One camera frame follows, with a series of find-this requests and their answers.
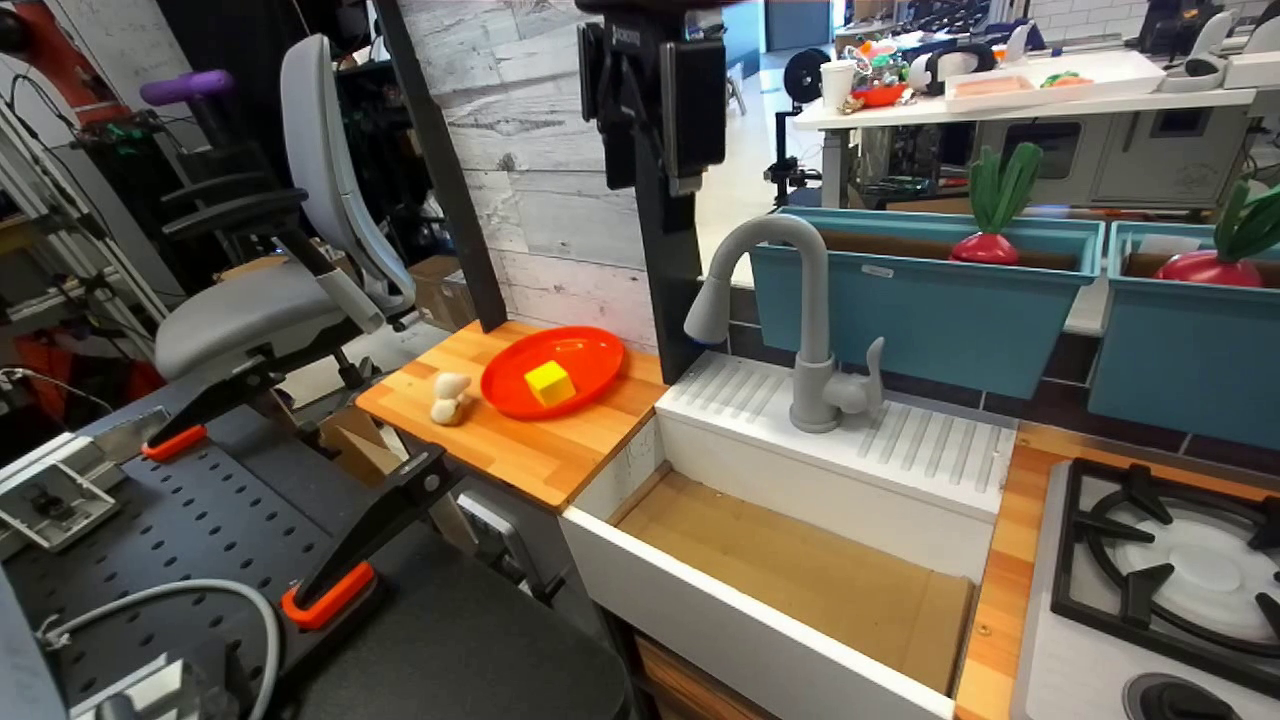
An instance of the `wooden countertop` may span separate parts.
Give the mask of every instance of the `wooden countertop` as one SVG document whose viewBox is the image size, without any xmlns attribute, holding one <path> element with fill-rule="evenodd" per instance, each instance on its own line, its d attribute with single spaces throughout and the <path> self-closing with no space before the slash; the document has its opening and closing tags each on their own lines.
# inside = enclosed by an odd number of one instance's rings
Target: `wooden countertop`
<svg viewBox="0 0 1280 720">
<path fill-rule="evenodd" d="M 1024 621 L 1034 599 L 1034 562 L 1039 549 L 1039 521 L 1050 497 L 1050 473 L 1062 459 L 1089 457 L 1100 465 L 1151 465 L 1160 479 L 1196 485 L 1243 499 L 1272 497 L 1253 485 L 1221 479 L 1209 473 L 1174 469 L 1148 457 L 1122 452 L 1104 440 L 1024 424 L 1011 448 L 1011 473 L 998 514 L 985 588 L 971 613 L 967 647 L 960 661 L 957 716 L 1010 720 L 1020 668 Z"/>
<path fill-rule="evenodd" d="M 435 373 L 464 373 L 473 377 L 473 393 L 481 393 L 486 362 L 531 332 L 531 322 L 505 322 L 486 337 L 481 322 L 467 322 L 369 386 L 355 402 L 560 511 L 649 420 L 664 385 L 657 357 L 630 346 L 630 377 L 583 412 L 560 420 L 508 420 L 477 401 L 464 424 L 432 424 Z"/>
</svg>

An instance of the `red vegetable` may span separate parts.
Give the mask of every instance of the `red vegetable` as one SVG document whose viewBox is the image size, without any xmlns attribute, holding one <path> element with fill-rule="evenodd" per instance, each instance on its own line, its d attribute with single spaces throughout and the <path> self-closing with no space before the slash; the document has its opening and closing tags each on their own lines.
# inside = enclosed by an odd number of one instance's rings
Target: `red vegetable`
<svg viewBox="0 0 1280 720">
<path fill-rule="evenodd" d="M 1015 251 L 1010 244 L 1010 234 L 1002 234 L 1002 233 L 971 233 L 960 244 L 951 244 L 951 260 L 965 260 L 965 265 L 1020 265 L 1024 251 Z"/>
<path fill-rule="evenodd" d="M 1264 277 L 1253 265 L 1221 260 L 1211 249 L 1176 251 L 1157 277 L 1184 280 L 1184 284 L 1264 287 Z"/>
</svg>

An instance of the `stove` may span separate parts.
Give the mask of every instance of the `stove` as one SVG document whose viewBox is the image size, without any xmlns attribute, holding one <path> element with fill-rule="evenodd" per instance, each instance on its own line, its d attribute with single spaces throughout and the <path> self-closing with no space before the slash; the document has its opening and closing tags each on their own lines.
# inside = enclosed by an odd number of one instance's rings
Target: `stove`
<svg viewBox="0 0 1280 720">
<path fill-rule="evenodd" d="M 1054 473 L 1015 708 L 1028 720 L 1280 720 L 1280 497 Z"/>
</svg>

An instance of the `yellow item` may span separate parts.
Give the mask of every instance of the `yellow item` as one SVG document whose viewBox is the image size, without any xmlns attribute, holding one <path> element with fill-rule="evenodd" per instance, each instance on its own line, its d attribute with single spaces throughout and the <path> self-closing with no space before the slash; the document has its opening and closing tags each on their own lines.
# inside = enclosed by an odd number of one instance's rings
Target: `yellow item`
<svg viewBox="0 0 1280 720">
<path fill-rule="evenodd" d="M 525 373 L 525 385 L 546 408 L 557 408 L 578 394 L 572 377 L 557 361 L 546 361 L 541 369 Z"/>
</svg>

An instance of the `gas burner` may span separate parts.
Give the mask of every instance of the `gas burner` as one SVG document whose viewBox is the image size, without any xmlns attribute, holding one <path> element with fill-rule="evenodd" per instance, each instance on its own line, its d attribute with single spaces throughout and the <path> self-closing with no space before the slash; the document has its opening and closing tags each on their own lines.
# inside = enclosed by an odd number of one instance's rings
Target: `gas burner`
<svg viewBox="0 0 1280 720">
<path fill-rule="evenodd" d="M 1123 716 L 1130 720 L 1239 720 L 1239 711 L 1230 699 L 1165 670 L 1135 677 L 1123 686 Z"/>
<path fill-rule="evenodd" d="M 1280 499 L 1075 459 L 1054 613 L 1280 697 Z"/>
</svg>

